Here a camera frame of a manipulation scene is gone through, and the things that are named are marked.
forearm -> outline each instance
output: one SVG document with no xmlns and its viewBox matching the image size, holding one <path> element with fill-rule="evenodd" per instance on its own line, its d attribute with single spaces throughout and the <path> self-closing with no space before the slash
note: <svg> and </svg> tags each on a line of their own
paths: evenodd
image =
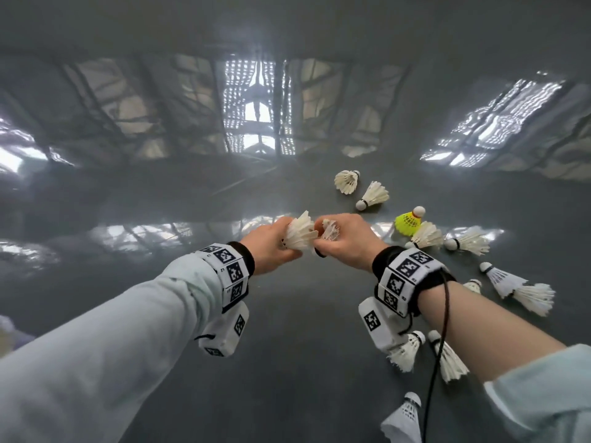
<svg viewBox="0 0 591 443">
<path fill-rule="evenodd" d="M 561 342 L 489 299 L 449 282 L 450 313 L 446 341 L 482 382 L 565 348 Z M 442 332 L 443 285 L 418 297 L 418 309 Z"/>
<path fill-rule="evenodd" d="M 221 312 L 195 255 L 41 336 L 0 363 L 0 441 L 118 441 L 192 335 Z"/>
</svg>

light blue shirt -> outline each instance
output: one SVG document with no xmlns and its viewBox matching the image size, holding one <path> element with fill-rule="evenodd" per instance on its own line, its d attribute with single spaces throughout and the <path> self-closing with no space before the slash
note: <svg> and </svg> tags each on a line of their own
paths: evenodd
<svg viewBox="0 0 591 443">
<path fill-rule="evenodd" d="M 0 360 L 0 441 L 115 443 L 187 342 L 222 311 L 194 254 Z M 577 345 L 484 385 L 514 435 L 591 442 L 591 349 Z"/>
</svg>

person's right arm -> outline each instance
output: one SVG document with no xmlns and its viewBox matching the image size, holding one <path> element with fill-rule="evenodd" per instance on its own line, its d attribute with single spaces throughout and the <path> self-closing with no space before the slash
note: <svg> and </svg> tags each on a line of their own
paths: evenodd
<svg viewBox="0 0 591 443">
<path fill-rule="evenodd" d="M 345 264 L 372 272 L 388 246 L 357 214 L 322 216 L 336 220 L 337 241 L 317 239 L 316 248 Z M 484 382 L 508 429 L 541 441 L 591 441 L 591 348 L 566 348 L 542 330 L 489 299 L 449 282 L 446 341 Z M 439 332 L 443 327 L 443 285 L 416 292 L 418 309 Z"/>
</svg>

yellow shuttlecock skirt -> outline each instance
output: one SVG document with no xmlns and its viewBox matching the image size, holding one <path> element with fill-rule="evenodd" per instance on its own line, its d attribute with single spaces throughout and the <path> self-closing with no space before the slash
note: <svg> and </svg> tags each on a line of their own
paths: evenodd
<svg viewBox="0 0 591 443">
<path fill-rule="evenodd" d="M 404 236 L 412 236 L 421 226 L 421 218 L 416 217 L 412 211 L 396 217 L 394 227 Z"/>
</svg>

person's left hand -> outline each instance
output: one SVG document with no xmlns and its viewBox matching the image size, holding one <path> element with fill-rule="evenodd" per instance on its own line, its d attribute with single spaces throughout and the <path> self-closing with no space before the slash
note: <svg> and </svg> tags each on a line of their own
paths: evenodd
<svg viewBox="0 0 591 443">
<path fill-rule="evenodd" d="M 299 250 L 286 249 L 281 242 L 291 221 L 292 217 L 280 217 L 274 224 L 261 225 L 242 238 L 241 244 L 255 260 L 254 275 L 272 272 L 282 264 L 301 256 Z"/>
</svg>

